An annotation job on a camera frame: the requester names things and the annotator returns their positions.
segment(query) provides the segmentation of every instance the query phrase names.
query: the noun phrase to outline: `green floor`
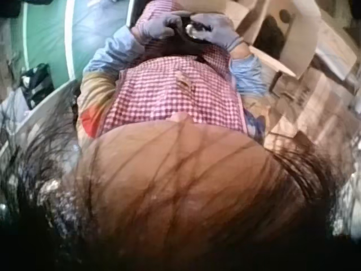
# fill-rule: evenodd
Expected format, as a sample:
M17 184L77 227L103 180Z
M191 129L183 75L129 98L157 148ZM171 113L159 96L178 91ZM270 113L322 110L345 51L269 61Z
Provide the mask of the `green floor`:
M71 1L74 1L74 7L67 10L67 3ZM81 78L82 70L94 52L104 45L107 37L125 24L128 5L129 0L117 3L109 0L99 3L91 0L54 0L48 6L23 6L20 16L11 20L12 50L19 56L14 65L15 76L18 77L21 69L27 65L33 68L47 63L56 88L71 79L72 69L75 77ZM65 17L71 11L73 19L67 31L72 34L72 42L69 37L65 38ZM68 58L66 47L70 50Z

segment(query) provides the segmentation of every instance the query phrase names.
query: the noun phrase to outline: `red gingham apron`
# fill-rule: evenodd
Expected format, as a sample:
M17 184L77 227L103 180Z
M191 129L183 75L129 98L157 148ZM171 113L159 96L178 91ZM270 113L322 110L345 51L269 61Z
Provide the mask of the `red gingham apron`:
M178 10L176 5L169 0L152 1L137 23ZM146 50L164 45L164 41L152 42ZM196 58L167 56L122 71L101 134L125 124L165 120L176 112L187 112L196 123L246 133L243 108L231 83L229 54L209 46L202 55L206 64Z

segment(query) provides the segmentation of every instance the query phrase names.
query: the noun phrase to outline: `blue sleeve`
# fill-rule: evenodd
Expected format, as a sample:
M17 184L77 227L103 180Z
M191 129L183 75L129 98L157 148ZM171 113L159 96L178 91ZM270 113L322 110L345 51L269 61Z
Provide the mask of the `blue sleeve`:
M96 51L84 69L87 72L104 72L118 77L119 71L144 54L144 46L133 36L128 27L119 29L112 38L105 42L105 47Z
M241 95L263 96L267 92L262 81L262 66L259 58L250 55L246 59L232 59L230 71L236 80Z

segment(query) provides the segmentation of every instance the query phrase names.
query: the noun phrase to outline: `yellow sleeve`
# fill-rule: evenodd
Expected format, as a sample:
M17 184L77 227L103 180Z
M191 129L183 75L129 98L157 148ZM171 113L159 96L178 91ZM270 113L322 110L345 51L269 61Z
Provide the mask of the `yellow sleeve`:
M105 73L89 72L84 74L80 90L77 133L83 148L95 139L102 117L113 101L116 83Z

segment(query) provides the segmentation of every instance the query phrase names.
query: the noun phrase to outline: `blue glove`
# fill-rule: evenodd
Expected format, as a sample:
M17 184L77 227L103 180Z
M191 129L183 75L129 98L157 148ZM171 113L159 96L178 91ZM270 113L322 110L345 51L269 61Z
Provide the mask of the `blue glove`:
M243 39L235 31L232 21L226 15L196 14L191 16L191 20L211 29L211 31L194 31L192 32L193 36L218 45L228 52L243 42Z
M151 39L163 40L175 35L171 27L182 27L182 17L190 16L188 11L174 11L162 14L158 18L153 18L140 26L138 32L142 44L147 44Z

